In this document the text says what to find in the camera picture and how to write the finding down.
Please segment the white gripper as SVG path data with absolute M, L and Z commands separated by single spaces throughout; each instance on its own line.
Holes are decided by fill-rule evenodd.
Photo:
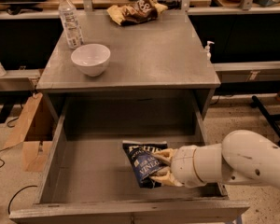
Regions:
M 197 148 L 197 146 L 183 146 L 179 149 L 166 148 L 154 152 L 152 156 L 167 166 L 171 165 L 171 170 L 163 168 L 150 178 L 165 186 L 203 187 L 205 183 L 199 178 L 194 167 L 194 155 Z

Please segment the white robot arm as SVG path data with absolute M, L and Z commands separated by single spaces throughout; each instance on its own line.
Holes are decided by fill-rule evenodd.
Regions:
M 280 189 L 280 147 L 248 130 L 231 132 L 219 144 L 167 148 L 154 157 L 165 167 L 150 178 L 166 186 L 221 183 Z

